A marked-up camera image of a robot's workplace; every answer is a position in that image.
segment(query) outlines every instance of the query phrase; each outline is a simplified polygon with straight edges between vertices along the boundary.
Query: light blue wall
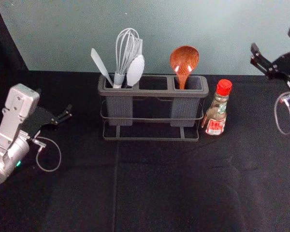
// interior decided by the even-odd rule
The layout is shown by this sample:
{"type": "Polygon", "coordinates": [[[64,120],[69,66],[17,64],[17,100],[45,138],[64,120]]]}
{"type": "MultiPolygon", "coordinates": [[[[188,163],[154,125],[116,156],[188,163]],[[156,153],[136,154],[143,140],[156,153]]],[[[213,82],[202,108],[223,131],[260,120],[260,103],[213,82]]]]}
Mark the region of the light blue wall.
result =
{"type": "Polygon", "coordinates": [[[96,72],[94,47],[114,72],[127,27],[144,40],[145,73],[172,73],[183,44],[199,50],[199,74],[260,74],[252,42],[270,60],[290,51],[290,0],[0,0],[0,12],[30,70],[96,72]]]}

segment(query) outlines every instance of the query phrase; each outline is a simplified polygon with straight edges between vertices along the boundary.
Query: whisk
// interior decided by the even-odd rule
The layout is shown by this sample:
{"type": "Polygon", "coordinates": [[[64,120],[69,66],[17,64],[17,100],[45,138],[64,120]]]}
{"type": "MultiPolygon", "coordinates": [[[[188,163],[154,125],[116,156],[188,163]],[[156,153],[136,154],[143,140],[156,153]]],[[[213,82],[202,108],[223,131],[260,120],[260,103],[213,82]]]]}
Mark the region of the whisk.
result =
{"type": "Polygon", "coordinates": [[[139,34],[133,28],[126,28],[118,34],[113,88],[121,88],[127,68],[137,55],[142,54],[142,49],[143,40],[139,38],[139,34]]]}

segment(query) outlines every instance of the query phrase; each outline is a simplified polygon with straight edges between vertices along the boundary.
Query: bottle label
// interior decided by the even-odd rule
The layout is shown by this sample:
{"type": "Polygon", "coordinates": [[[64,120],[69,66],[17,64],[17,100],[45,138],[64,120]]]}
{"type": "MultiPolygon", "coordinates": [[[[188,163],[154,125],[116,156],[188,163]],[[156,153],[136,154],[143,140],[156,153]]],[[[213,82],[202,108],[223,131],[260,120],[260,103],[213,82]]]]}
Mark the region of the bottle label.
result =
{"type": "Polygon", "coordinates": [[[210,119],[207,124],[206,133],[211,135],[219,135],[223,133],[225,124],[226,118],[223,120],[210,119]]]}
{"type": "Polygon", "coordinates": [[[226,108],[227,108],[227,104],[219,105],[218,114],[222,114],[222,113],[226,112],[226,108]]]}

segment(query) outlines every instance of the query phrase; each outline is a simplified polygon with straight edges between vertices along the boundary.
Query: black fabric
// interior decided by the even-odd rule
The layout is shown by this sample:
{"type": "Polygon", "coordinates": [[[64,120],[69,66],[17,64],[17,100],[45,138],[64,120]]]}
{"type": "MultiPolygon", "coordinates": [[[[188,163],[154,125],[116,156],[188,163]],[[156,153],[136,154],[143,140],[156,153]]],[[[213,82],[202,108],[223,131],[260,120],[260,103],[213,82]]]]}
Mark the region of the black fabric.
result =
{"type": "MultiPolygon", "coordinates": [[[[39,170],[32,146],[0,185],[0,232],[109,232],[113,222],[118,232],[290,231],[290,136],[279,133],[273,116],[277,96],[288,90],[284,83],[206,76],[205,109],[219,79],[233,82],[221,136],[202,130],[197,143],[108,142],[101,133],[98,76],[0,73],[0,110],[9,87],[19,82],[41,88],[39,105],[55,115],[68,103],[74,107],[68,122],[41,134],[62,149],[61,167],[39,170]]],[[[287,114],[279,113],[287,125],[287,114]]],[[[57,161],[49,145],[41,163],[51,168],[57,161]]]]}
{"type": "Polygon", "coordinates": [[[0,70],[28,70],[0,14],[0,70]]]}

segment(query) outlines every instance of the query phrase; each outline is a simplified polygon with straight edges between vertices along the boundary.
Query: white spatula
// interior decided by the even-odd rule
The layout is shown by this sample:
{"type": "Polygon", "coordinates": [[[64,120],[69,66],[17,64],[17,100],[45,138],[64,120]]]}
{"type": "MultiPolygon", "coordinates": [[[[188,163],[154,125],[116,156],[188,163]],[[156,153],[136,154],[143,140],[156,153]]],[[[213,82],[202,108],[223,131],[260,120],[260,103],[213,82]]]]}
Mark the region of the white spatula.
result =
{"type": "Polygon", "coordinates": [[[93,61],[96,63],[98,69],[100,70],[100,72],[102,73],[103,76],[106,77],[106,79],[108,80],[108,82],[111,84],[111,86],[113,86],[113,82],[106,70],[106,67],[103,64],[103,61],[101,60],[99,54],[97,53],[97,51],[92,48],[91,49],[91,58],[93,59],[93,61]]]}
{"type": "Polygon", "coordinates": [[[143,55],[138,55],[131,62],[127,71],[127,86],[134,86],[142,77],[145,66],[143,55]]]}

